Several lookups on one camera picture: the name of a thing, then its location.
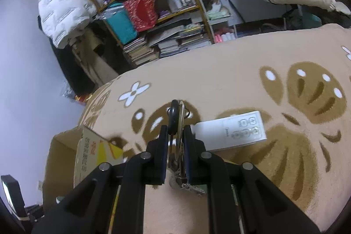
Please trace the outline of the cardboard box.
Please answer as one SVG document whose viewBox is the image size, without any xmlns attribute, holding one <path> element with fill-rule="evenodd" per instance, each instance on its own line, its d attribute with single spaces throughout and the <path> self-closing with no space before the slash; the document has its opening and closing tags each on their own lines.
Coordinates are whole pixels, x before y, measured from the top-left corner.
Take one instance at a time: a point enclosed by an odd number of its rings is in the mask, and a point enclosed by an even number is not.
<svg viewBox="0 0 351 234">
<path fill-rule="evenodd" d="M 51 140 L 42 187 L 43 209 L 66 196 L 101 163 L 123 162 L 123 149 L 86 126 L 57 134 Z"/>
</svg>

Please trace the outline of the bunch of keys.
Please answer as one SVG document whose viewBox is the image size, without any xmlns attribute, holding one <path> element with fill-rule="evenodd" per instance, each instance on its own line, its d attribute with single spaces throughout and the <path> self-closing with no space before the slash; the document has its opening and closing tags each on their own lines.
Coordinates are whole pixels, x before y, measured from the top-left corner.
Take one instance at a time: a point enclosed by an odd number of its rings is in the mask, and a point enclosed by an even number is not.
<svg viewBox="0 0 351 234">
<path fill-rule="evenodd" d="M 170 186 L 174 189 L 183 189 L 195 193 L 197 196 L 206 194 L 205 186 L 191 186 L 187 182 L 185 162 L 184 162 L 184 143 L 183 128 L 185 119 L 190 116 L 182 100 L 174 99 L 168 115 L 168 169 L 172 172 Z"/>
</svg>

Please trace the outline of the plastic bag with toys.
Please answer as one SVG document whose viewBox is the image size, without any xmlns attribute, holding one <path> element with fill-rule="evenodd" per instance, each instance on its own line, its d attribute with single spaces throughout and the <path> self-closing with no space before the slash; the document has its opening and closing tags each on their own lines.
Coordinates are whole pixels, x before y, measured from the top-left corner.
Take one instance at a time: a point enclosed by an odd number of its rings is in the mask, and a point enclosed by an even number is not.
<svg viewBox="0 0 351 234">
<path fill-rule="evenodd" d="M 76 102 L 81 105 L 86 105 L 90 98 L 92 97 L 92 93 L 77 95 L 74 90 L 71 88 L 69 83 L 65 82 L 64 86 L 61 90 L 61 96 L 69 99 L 71 102 Z"/>
</svg>

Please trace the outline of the black hanging coat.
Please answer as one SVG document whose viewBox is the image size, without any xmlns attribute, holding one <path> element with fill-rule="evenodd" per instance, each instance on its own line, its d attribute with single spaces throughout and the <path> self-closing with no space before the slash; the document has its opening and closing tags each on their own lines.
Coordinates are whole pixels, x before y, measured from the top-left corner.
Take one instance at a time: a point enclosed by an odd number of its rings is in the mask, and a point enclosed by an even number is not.
<svg viewBox="0 0 351 234">
<path fill-rule="evenodd" d="M 84 72 L 80 64 L 77 63 L 71 46 L 59 49 L 55 47 L 51 38 L 48 37 L 48 39 L 65 79 L 74 92 L 77 95 L 92 93 L 95 89 L 95 84 Z"/>
</svg>

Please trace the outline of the beige brown patterned blanket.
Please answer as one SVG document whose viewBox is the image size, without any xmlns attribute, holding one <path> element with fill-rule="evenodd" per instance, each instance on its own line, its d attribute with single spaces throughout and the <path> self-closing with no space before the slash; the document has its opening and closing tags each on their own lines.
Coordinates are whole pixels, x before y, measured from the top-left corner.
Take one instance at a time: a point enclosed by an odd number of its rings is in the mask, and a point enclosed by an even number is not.
<svg viewBox="0 0 351 234">
<path fill-rule="evenodd" d="M 188 125 L 259 111 L 267 139 L 219 155 L 252 162 L 320 231 L 337 223 L 350 200 L 350 29 L 246 36 L 144 64 L 99 88 L 80 125 L 132 157 L 174 99 Z"/>
</svg>

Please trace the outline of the beige hanging coat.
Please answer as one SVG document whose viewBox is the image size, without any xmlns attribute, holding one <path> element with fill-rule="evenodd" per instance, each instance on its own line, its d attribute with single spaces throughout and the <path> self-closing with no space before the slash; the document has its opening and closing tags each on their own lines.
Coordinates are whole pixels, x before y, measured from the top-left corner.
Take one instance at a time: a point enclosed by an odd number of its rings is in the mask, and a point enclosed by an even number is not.
<svg viewBox="0 0 351 234">
<path fill-rule="evenodd" d="M 118 77 L 118 73 L 94 51 L 101 44 L 93 31 L 86 29 L 72 47 L 77 63 L 97 87 Z"/>
</svg>

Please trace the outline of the stack of books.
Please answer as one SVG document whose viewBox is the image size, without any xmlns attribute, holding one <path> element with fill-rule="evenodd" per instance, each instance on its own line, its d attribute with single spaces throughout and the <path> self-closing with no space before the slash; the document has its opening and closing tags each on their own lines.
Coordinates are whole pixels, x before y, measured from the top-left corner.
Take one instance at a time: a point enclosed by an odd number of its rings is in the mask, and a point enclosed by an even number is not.
<svg viewBox="0 0 351 234">
<path fill-rule="evenodd" d="M 140 36 L 139 38 L 124 45 L 123 51 L 136 66 L 141 66 L 159 58 L 158 49 L 153 48 L 148 44 L 146 36 Z"/>
</svg>

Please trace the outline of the flat stack of papers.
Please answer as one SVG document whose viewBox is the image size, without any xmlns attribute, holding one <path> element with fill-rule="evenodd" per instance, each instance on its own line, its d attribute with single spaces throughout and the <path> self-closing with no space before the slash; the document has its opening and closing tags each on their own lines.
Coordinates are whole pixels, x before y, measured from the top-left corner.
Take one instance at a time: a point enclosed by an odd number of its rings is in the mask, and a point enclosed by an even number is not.
<svg viewBox="0 0 351 234">
<path fill-rule="evenodd" d="M 201 23 L 178 25 L 164 29 L 148 40 L 148 47 L 158 52 L 159 58 L 209 45 L 211 45 L 210 38 Z"/>
</svg>

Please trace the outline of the teal bag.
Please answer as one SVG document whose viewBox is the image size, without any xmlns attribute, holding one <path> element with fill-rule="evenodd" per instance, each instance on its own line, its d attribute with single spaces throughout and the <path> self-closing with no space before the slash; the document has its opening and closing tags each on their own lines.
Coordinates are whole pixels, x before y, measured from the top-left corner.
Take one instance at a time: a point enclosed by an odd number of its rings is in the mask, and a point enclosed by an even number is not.
<svg viewBox="0 0 351 234">
<path fill-rule="evenodd" d="M 132 25 L 127 11 L 122 3 L 110 5 L 102 14 L 102 18 L 107 21 L 110 28 L 119 38 L 123 45 L 137 37 L 137 31 Z"/>
</svg>

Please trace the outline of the white puffer jacket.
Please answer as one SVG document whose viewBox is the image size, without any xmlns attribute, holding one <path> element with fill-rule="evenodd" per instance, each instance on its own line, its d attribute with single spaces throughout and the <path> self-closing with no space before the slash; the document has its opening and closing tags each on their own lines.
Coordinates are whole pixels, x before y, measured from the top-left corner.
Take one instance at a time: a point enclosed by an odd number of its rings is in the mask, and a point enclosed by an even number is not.
<svg viewBox="0 0 351 234">
<path fill-rule="evenodd" d="M 38 0 L 38 10 L 42 31 L 57 49 L 73 45 L 97 14 L 91 0 Z"/>
</svg>

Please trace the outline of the white metal cart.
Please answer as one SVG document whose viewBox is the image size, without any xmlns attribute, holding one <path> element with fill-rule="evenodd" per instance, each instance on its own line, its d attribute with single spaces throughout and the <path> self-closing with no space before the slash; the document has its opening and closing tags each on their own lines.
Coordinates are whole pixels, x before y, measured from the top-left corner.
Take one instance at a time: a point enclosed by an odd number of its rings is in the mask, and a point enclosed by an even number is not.
<svg viewBox="0 0 351 234">
<path fill-rule="evenodd" d="M 229 0 L 199 0 L 214 43 L 234 40 L 237 37 L 234 15 Z"/>
</svg>

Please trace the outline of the red patterned gift bag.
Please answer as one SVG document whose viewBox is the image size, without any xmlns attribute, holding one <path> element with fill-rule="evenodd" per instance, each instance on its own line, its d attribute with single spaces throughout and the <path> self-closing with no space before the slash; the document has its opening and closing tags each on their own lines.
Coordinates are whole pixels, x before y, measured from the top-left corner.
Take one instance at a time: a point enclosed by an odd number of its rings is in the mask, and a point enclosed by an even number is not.
<svg viewBox="0 0 351 234">
<path fill-rule="evenodd" d="M 149 30 L 156 25 L 158 14 L 155 10 L 155 0 L 126 0 L 123 5 L 138 33 Z"/>
</svg>

